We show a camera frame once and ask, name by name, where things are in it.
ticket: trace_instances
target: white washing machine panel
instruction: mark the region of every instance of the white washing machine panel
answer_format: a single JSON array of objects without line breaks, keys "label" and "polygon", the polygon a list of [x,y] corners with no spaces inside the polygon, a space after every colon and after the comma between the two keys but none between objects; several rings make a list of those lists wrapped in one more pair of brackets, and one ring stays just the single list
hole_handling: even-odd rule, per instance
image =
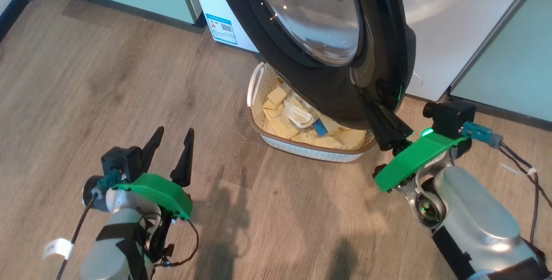
[{"label": "white washing machine panel", "polygon": [[416,33],[416,81],[406,93],[438,100],[514,0],[403,0]]}]

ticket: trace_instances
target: green plastic part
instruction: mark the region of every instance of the green plastic part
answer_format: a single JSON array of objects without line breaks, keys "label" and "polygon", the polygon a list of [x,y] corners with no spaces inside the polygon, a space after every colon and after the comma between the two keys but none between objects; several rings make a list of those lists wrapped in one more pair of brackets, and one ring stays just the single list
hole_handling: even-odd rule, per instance
[{"label": "green plastic part", "polygon": [[382,192],[393,189],[444,151],[465,140],[465,137],[453,140],[435,132],[422,136],[380,171],[375,177],[376,184]]},{"label": "green plastic part", "polygon": [[132,190],[138,195],[156,203],[175,217],[189,219],[191,216],[191,200],[178,184],[163,176],[144,173],[136,181],[128,184],[117,184],[119,189]]}]

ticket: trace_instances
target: yellow garment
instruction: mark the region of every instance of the yellow garment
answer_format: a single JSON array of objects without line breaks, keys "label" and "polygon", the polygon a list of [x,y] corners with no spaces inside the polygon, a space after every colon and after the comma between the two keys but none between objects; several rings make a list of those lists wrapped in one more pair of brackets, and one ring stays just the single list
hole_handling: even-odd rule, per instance
[{"label": "yellow garment", "polygon": [[343,127],[325,115],[320,115],[320,120],[328,130],[328,134],[324,136],[319,136],[312,126],[304,129],[298,128],[287,117],[284,105],[284,101],[294,95],[295,93],[288,85],[282,84],[267,96],[263,105],[263,112],[266,116],[264,131],[288,140],[321,148],[354,150],[362,146],[366,131]]}]

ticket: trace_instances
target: laundry basket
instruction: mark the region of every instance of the laundry basket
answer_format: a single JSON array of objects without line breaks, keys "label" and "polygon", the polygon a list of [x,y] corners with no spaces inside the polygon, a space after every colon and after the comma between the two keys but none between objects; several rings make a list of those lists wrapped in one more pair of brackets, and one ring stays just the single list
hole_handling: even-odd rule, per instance
[{"label": "laundry basket", "polygon": [[249,107],[250,110],[248,117],[254,129],[268,145],[291,154],[334,162],[353,161],[374,145],[374,135],[370,130],[367,132],[364,142],[359,148],[353,150],[321,148],[319,146],[295,142],[265,132],[262,129],[266,121],[266,117],[263,113],[263,104],[268,94],[278,87],[277,77],[278,74],[269,64],[261,62],[255,68],[249,82],[249,88],[247,89],[247,107]]}]

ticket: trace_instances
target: green light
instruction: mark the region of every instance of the green light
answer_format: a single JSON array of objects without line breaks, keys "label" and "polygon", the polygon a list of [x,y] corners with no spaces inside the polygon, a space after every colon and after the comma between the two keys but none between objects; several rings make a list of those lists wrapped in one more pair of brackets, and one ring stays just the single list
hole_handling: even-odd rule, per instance
[{"label": "green light", "polygon": [[422,136],[426,136],[433,132],[433,128],[427,128],[426,130],[422,131]]}]

